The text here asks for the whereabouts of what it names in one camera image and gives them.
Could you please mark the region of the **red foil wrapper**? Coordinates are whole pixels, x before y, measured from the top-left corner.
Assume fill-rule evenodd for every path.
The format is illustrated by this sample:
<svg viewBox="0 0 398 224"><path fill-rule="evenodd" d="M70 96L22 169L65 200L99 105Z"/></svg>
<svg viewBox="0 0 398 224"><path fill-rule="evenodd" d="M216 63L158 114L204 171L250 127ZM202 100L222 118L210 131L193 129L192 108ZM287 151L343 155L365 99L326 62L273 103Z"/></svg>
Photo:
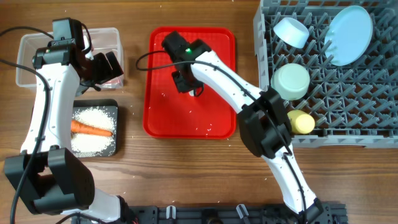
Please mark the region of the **red foil wrapper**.
<svg viewBox="0 0 398 224"><path fill-rule="evenodd" d="M122 88L123 87L123 80L120 78L114 78L110 81L107 81L106 83L102 84L103 88L108 88L108 89L117 89L117 88Z"/></svg>

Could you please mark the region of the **orange carrot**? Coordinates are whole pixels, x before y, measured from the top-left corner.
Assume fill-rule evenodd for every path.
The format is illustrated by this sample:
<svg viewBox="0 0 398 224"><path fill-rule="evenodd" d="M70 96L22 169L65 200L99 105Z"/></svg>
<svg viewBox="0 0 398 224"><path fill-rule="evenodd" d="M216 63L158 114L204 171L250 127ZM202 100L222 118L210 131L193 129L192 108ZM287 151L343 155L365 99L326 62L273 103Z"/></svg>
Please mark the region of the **orange carrot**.
<svg viewBox="0 0 398 224"><path fill-rule="evenodd" d="M111 137L113 135L111 131L92 127L75 120L71 121L71 132L104 137Z"/></svg>

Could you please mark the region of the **white rice pile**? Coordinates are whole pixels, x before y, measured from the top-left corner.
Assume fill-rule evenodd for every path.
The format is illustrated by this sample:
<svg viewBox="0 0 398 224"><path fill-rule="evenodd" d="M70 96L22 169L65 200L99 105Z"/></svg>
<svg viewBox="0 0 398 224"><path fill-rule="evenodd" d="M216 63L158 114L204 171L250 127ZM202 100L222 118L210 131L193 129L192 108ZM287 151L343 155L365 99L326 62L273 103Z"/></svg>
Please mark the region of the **white rice pile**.
<svg viewBox="0 0 398 224"><path fill-rule="evenodd" d="M115 106L79 107L73 109L73 121L110 131L111 136L71 133L72 151L76 157L111 156L116 150L117 112Z"/></svg>

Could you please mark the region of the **green bowl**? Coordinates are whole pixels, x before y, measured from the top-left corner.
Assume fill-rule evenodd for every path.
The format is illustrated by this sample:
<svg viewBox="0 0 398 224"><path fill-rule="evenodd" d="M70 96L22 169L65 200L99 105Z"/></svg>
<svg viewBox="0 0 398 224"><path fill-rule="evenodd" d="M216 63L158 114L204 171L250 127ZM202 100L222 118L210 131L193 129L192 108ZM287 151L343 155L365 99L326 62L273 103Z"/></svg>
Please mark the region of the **green bowl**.
<svg viewBox="0 0 398 224"><path fill-rule="evenodd" d="M310 84L308 70L299 64L288 63L275 71L271 87L284 100L298 100L307 93Z"/></svg>

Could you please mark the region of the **light blue bowl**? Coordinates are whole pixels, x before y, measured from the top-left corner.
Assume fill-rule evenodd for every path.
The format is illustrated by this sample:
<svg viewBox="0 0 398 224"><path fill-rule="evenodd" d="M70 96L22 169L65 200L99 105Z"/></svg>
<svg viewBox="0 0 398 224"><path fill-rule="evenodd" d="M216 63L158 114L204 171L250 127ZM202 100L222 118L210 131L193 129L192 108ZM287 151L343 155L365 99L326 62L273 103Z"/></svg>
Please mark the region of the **light blue bowl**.
<svg viewBox="0 0 398 224"><path fill-rule="evenodd" d="M297 49L305 46L310 35L309 30L301 22L291 17L283 18L274 26L273 31L278 38Z"/></svg>

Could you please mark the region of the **yellow plastic cup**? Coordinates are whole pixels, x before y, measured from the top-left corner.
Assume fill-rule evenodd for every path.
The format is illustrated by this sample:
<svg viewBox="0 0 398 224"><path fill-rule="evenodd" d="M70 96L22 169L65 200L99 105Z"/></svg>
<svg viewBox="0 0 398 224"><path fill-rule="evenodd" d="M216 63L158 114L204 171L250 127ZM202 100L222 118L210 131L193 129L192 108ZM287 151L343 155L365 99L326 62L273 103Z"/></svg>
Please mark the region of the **yellow plastic cup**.
<svg viewBox="0 0 398 224"><path fill-rule="evenodd" d="M292 110L287 113L294 134L308 134L315 128L315 120L308 113L301 110Z"/></svg>

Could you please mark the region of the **light blue plate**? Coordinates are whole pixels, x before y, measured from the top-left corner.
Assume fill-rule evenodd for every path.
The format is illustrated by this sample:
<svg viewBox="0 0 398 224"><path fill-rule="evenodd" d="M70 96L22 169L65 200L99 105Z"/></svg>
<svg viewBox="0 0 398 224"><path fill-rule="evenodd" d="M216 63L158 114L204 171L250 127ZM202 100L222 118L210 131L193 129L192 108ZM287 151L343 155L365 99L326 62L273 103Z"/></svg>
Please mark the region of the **light blue plate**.
<svg viewBox="0 0 398 224"><path fill-rule="evenodd" d="M330 63L344 66L359 59L373 36L373 20L361 6L350 6L340 11L329 25L324 38L325 56Z"/></svg>

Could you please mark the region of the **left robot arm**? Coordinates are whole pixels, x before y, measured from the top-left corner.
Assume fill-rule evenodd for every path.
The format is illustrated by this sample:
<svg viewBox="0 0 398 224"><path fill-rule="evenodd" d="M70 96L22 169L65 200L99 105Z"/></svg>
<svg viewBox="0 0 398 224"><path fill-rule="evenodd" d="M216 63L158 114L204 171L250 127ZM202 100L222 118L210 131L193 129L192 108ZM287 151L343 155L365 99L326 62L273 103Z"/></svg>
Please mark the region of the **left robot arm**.
<svg viewBox="0 0 398 224"><path fill-rule="evenodd" d="M29 132L18 156L8 157L4 173L30 213L61 215L97 223L131 223L120 196L95 187L90 170L72 153L71 123L77 93L119 77L123 70L112 52L90 56L86 25L76 19L52 22L46 47L37 49L30 72L37 90Z"/></svg>

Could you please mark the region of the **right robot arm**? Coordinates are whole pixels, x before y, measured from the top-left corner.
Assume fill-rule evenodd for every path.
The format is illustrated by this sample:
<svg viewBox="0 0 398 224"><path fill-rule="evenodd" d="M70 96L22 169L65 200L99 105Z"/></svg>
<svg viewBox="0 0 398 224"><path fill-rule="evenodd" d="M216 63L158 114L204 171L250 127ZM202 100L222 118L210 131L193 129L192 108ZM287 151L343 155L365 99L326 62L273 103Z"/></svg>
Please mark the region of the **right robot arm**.
<svg viewBox="0 0 398 224"><path fill-rule="evenodd" d="M248 83L200 39L188 42L173 31L165 36L162 47L176 68L172 77L178 92L199 96L208 86L222 97L237 114L243 144L268 164L292 215L300 223L318 218L323 207L297 164L292 126L278 92Z"/></svg>

